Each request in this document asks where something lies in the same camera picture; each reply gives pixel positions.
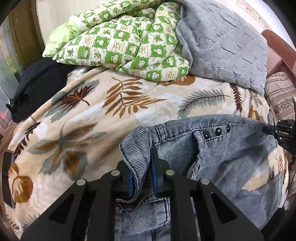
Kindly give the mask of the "grey denim pants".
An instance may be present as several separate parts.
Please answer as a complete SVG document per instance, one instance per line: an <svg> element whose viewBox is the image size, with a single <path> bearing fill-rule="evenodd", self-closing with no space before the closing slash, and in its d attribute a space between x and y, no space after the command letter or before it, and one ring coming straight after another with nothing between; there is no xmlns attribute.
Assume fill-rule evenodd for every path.
<svg viewBox="0 0 296 241"><path fill-rule="evenodd" d="M282 175L265 185L244 189L254 172L277 148L264 123L237 115L213 114L138 127L119 149L134 178L135 193L119 199L115 214L118 240L168 240L170 200L157 198L149 169L150 150L189 179L209 179L254 224L263 228L282 200Z"/></svg>

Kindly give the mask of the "striped beige pillow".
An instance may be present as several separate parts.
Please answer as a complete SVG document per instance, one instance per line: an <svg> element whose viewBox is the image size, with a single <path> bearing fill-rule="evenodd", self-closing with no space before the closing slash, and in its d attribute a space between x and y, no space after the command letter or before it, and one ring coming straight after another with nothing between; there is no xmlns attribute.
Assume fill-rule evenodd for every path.
<svg viewBox="0 0 296 241"><path fill-rule="evenodd" d="M295 120L295 86L287 73L277 72L267 77L265 94L278 120Z"/></svg>

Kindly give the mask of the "brown pink headboard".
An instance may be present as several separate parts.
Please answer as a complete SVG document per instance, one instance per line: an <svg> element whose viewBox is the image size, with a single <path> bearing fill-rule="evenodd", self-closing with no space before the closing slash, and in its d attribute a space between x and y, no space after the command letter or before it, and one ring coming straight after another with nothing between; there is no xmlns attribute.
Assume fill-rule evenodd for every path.
<svg viewBox="0 0 296 241"><path fill-rule="evenodd" d="M264 30L262 36L268 44L267 77L284 72L295 85L295 50L271 30Z"/></svg>

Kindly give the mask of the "beige leaf pattern blanket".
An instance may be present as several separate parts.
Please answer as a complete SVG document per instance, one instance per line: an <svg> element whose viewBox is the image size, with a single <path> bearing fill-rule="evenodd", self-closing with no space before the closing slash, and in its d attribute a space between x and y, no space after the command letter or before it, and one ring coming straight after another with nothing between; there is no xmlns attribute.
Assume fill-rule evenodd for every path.
<svg viewBox="0 0 296 241"><path fill-rule="evenodd" d="M9 186L15 209L6 216L23 232L76 180L92 181L123 160L119 145L136 128L202 115L227 114L264 123L273 115L263 96L218 80L187 75L169 83L97 67L72 80L19 127L9 145L15 161ZM288 170L278 145L244 189L253 191Z"/></svg>

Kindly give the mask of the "black smartphone on bed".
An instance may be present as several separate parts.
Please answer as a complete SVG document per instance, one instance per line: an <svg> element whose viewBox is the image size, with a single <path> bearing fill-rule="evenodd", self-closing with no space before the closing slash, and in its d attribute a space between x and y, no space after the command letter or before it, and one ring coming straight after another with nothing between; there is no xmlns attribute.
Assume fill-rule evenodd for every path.
<svg viewBox="0 0 296 241"><path fill-rule="evenodd" d="M12 198L9 186L9 169L14 161L14 153L11 151L4 151L3 164L1 169L1 186L3 191L4 203L12 209L15 209L15 202Z"/></svg>

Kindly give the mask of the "grey quilted comforter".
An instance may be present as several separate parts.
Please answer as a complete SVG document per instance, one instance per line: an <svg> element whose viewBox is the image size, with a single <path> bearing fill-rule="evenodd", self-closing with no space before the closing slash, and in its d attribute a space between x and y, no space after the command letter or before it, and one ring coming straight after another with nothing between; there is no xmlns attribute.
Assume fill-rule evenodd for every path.
<svg viewBox="0 0 296 241"><path fill-rule="evenodd" d="M176 35L190 73L264 94L266 39L236 12L217 1L180 1Z"/></svg>

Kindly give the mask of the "black garment on bed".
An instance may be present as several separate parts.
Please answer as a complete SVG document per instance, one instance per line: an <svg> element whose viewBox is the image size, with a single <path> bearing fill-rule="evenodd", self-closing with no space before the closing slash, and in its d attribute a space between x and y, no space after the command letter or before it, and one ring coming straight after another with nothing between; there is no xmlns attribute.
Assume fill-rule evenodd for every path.
<svg viewBox="0 0 296 241"><path fill-rule="evenodd" d="M40 106L66 86L68 74L74 65L42 58L28 67L20 79L13 103L6 107L15 123L27 119Z"/></svg>

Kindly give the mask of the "green white patterned quilt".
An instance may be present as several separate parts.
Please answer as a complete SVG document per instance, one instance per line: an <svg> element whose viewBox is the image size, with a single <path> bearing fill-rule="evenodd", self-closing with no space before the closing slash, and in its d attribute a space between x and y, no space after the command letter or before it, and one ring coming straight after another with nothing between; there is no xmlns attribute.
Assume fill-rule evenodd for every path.
<svg viewBox="0 0 296 241"><path fill-rule="evenodd" d="M44 57L69 65L103 66L155 82L189 72L176 36L181 5L108 1L72 15L46 43Z"/></svg>

